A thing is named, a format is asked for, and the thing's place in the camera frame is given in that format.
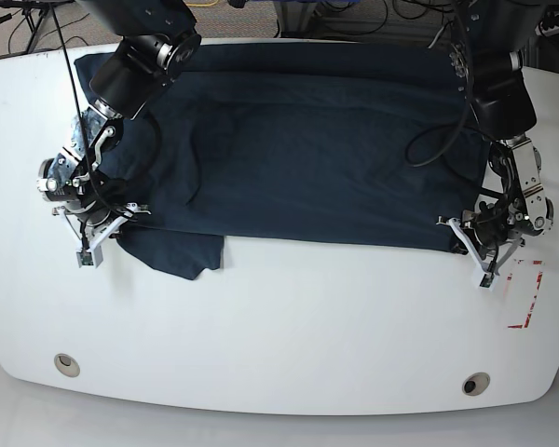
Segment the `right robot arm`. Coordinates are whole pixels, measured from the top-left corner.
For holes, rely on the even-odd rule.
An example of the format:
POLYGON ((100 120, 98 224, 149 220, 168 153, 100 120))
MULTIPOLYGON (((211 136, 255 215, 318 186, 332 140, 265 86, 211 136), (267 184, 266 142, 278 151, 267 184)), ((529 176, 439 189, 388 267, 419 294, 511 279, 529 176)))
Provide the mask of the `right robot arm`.
POLYGON ((76 240, 80 265, 97 265, 103 241, 134 220, 144 208, 116 203, 126 182, 98 171, 105 152, 123 136, 123 123, 143 116, 161 141, 149 102, 166 92, 198 50, 196 19, 183 1, 83 1, 80 4, 121 41, 90 79, 94 94, 77 110, 71 135, 59 153, 45 160, 36 182, 46 201, 76 240))

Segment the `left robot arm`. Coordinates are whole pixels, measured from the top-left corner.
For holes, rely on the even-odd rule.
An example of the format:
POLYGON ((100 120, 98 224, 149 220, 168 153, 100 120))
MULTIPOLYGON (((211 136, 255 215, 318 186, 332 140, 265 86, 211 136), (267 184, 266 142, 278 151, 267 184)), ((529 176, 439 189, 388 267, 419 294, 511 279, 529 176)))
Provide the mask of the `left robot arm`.
POLYGON ((525 243, 550 231, 554 208, 540 179, 541 156, 527 136, 536 126, 535 108, 525 86, 522 49, 548 6, 546 1, 452 1, 452 51, 457 76, 464 79, 465 103, 458 121, 442 124, 449 132, 443 146, 423 161, 411 158, 414 168, 444 160, 446 152, 469 129, 490 143, 488 163, 501 179, 499 193, 482 189, 492 202, 480 202, 461 218, 439 219, 451 228, 462 252, 476 265, 477 284, 493 287, 500 268, 525 243))

